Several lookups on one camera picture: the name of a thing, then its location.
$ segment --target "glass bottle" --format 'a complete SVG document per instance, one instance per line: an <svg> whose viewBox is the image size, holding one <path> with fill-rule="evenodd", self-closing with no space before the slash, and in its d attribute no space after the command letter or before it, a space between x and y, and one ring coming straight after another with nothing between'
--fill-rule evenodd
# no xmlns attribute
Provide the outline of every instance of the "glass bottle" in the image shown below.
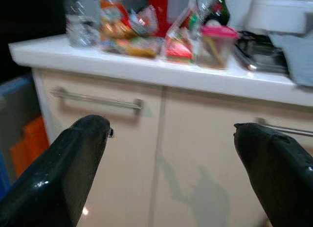
<svg viewBox="0 0 313 227"><path fill-rule="evenodd" d="M209 9L208 15L203 21L203 25L227 25L230 13L226 5L226 0L217 0Z"/></svg>

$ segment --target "kitchen counter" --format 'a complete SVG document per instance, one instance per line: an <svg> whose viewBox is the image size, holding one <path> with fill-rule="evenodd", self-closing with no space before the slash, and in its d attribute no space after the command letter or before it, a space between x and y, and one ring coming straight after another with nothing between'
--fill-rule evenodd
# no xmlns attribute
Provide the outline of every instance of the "kitchen counter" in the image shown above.
<svg viewBox="0 0 313 227"><path fill-rule="evenodd" d="M65 35L10 44L10 50L15 62L33 68L313 106L313 89L297 86L283 75L247 71L234 57L231 57L228 70L215 70L107 54L97 48L75 49L69 46Z"/></svg>

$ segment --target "food packaging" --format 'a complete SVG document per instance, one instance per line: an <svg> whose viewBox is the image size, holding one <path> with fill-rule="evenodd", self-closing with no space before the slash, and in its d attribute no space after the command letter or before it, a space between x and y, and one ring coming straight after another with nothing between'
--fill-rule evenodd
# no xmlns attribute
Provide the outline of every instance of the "food packaging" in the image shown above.
<svg viewBox="0 0 313 227"><path fill-rule="evenodd" d="M160 37L133 39L108 39L101 44L104 51L137 57L155 58L161 50L164 39Z"/></svg>
<svg viewBox="0 0 313 227"><path fill-rule="evenodd" d="M184 9L166 34L161 52L166 60L187 64L194 61L192 38L196 36L198 20L197 1L190 0L188 7Z"/></svg>
<svg viewBox="0 0 313 227"><path fill-rule="evenodd" d="M227 26L203 26L197 64L202 67L226 69L229 54L239 34Z"/></svg>

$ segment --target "cabinet door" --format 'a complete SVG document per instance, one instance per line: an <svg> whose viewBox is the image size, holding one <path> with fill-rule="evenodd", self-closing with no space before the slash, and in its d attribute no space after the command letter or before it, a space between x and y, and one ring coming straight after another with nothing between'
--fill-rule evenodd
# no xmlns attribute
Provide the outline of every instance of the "cabinet door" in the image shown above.
<svg viewBox="0 0 313 227"><path fill-rule="evenodd" d="M267 124L291 128L293 131L313 132L313 108L269 103L263 107L262 119ZM313 156L313 137L286 133L296 139Z"/></svg>
<svg viewBox="0 0 313 227"><path fill-rule="evenodd" d="M54 71L41 75L55 136L88 114L105 116L114 129L77 226L148 226L161 90ZM58 87L118 101L141 99L143 109L136 115L133 109L60 99L50 93Z"/></svg>
<svg viewBox="0 0 313 227"><path fill-rule="evenodd" d="M170 90L157 151L156 227L262 226L265 213L234 147L234 124L260 105Z"/></svg>

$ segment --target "plastic bottle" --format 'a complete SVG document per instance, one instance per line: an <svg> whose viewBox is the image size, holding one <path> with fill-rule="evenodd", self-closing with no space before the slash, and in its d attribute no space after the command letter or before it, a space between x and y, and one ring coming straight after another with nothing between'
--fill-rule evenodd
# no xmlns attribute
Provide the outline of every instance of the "plastic bottle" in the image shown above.
<svg viewBox="0 0 313 227"><path fill-rule="evenodd" d="M97 43L98 0L65 0L67 35L73 47L91 47Z"/></svg>

